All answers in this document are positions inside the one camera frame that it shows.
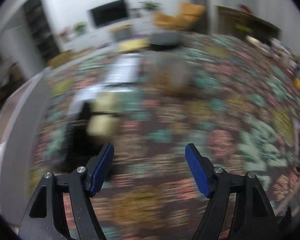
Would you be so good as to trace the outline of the cream cloth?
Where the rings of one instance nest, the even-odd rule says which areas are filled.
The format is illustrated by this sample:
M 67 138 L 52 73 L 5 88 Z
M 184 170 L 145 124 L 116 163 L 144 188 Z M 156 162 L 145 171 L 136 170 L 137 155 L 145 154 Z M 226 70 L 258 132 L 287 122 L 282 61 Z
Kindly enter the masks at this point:
M 120 96 L 115 92 L 102 92 L 91 106 L 87 134 L 100 142 L 111 141 L 120 123 Z

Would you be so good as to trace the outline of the white wet wipes pack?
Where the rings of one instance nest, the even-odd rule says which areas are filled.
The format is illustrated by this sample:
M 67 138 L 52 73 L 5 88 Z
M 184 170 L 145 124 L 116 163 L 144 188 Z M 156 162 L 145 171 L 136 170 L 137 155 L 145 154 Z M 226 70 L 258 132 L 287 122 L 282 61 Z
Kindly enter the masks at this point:
M 95 100 L 98 93 L 102 92 L 105 88 L 106 85 L 93 85 L 78 90 L 70 103 L 67 116 L 78 114 L 85 102 Z

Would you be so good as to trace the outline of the patterned woven tablecloth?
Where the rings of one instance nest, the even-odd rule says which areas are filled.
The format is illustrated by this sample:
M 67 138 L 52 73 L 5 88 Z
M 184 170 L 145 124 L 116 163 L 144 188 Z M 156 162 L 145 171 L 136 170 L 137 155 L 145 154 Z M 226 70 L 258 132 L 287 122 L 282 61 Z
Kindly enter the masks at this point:
M 300 219 L 300 90 L 279 64 L 226 35 L 187 34 L 179 49 L 190 67 L 181 94 L 151 81 L 150 50 L 139 51 L 136 84 L 120 96 L 112 137 L 113 171 L 93 207 L 106 235 L 185 239 L 207 204 L 194 185 L 184 148 L 192 142 L 230 172 L 253 171 L 281 218 Z M 136 224 L 141 219 L 141 226 Z

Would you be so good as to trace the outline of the bottles cluster on table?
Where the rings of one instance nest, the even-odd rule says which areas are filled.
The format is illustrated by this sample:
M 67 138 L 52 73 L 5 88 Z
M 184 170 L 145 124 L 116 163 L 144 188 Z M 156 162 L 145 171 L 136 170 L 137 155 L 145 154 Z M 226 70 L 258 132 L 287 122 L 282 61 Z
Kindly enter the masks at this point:
M 245 41 L 255 47 L 264 56 L 267 56 L 279 64 L 285 73 L 292 78 L 294 86 L 300 90 L 300 56 L 293 54 L 288 47 L 276 38 L 270 38 L 262 42 L 247 35 Z

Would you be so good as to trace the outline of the clear plastic packet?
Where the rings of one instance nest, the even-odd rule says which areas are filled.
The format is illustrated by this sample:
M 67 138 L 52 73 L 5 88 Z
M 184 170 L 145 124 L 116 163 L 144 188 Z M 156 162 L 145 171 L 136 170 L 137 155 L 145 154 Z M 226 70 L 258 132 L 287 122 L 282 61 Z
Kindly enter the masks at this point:
M 104 78 L 105 85 L 134 83 L 138 78 L 141 55 L 137 53 L 121 54 L 110 65 Z

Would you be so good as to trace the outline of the clear jar black lid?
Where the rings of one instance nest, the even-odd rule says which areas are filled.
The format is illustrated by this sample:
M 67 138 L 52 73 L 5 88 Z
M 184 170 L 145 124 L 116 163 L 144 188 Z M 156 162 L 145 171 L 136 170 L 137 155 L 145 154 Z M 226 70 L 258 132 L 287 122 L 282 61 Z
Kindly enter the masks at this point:
M 190 67 L 179 50 L 183 45 L 181 33 L 161 31 L 149 39 L 153 63 L 151 81 L 165 94 L 181 94 L 190 83 Z

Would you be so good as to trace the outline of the white TV cabinet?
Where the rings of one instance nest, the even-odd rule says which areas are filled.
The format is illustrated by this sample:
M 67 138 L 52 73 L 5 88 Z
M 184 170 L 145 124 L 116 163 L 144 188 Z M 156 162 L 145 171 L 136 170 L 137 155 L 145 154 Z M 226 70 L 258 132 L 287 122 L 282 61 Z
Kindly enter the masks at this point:
M 73 35 L 68 42 L 59 41 L 58 48 L 60 52 L 67 50 L 78 52 L 90 47 L 98 47 L 106 43 L 115 43 L 111 30 L 124 27 L 125 25 L 132 25 L 132 36 L 148 35 L 159 30 L 159 28 L 152 23 L 152 16 L 128 19 L 101 28 L 94 28 L 89 22 L 87 24 L 87 31 L 83 35 Z

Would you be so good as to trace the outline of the potted plant left green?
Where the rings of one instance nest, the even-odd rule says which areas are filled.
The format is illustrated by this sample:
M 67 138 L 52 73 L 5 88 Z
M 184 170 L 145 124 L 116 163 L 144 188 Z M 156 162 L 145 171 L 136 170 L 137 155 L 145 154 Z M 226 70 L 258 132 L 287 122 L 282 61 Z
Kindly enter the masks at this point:
M 87 23 L 86 22 L 78 22 L 74 25 L 74 31 L 76 35 L 83 35 L 87 32 Z

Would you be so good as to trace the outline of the dark wooden sideboard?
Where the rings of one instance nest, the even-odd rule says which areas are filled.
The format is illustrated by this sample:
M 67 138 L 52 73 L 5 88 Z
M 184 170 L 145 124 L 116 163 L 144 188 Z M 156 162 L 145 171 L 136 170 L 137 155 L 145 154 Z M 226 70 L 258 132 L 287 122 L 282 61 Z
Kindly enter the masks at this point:
M 280 28 L 252 14 L 220 5 L 217 6 L 217 12 L 219 34 L 234 36 L 240 40 L 250 36 L 262 42 L 280 38 Z

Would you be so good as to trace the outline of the small wooden side table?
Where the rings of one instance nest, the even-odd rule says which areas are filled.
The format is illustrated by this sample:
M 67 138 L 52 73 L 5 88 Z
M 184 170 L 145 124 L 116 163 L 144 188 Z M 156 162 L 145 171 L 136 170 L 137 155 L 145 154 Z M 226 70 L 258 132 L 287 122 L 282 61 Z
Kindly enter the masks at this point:
M 110 34 L 115 42 L 120 42 L 133 37 L 133 25 L 127 24 L 110 29 Z

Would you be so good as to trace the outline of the black glass display cabinet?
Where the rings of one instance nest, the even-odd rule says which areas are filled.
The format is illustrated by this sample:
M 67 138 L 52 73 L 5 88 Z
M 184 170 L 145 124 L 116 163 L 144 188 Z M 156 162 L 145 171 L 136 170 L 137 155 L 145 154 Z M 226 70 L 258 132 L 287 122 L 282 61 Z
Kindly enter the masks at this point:
M 41 0 L 27 0 L 23 5 L 23 11 L 43 60 L 48 62 L 59 55 L 60 51 L 48 24 Z

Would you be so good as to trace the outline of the yellow rocking lounge chair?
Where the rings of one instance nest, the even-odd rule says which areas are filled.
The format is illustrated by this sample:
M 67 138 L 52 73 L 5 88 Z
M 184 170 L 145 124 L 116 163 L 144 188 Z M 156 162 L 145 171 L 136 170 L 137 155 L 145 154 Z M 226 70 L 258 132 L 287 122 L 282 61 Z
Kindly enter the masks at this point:
M 152 23 L 159 28 L 172 31 L 192 30 L 204 16 L 206 7 L 203 5 L 182 3 L 178 15 L 171 16 L 155 12 Z

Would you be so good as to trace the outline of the black television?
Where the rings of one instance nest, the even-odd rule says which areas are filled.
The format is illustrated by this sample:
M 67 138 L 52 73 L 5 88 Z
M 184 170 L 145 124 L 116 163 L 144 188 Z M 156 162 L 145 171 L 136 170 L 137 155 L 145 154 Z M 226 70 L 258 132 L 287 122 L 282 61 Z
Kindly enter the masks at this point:
M 129 19 L 127 0 L 117 0 L 103 4 L 88 10 L 88 12 L 95 28 L 106 27 Z

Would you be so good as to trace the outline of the potted plant right large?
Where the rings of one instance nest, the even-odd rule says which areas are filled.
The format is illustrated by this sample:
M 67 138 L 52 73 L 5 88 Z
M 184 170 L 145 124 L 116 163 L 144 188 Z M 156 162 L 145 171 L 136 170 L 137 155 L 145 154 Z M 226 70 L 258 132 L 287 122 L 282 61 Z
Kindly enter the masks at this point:
M 139 3 L 141 4 L 142 9 L 148 12 L 157 11 L 161 6 L 160 3 L 153 2 L 153 1 L 144 1 Z

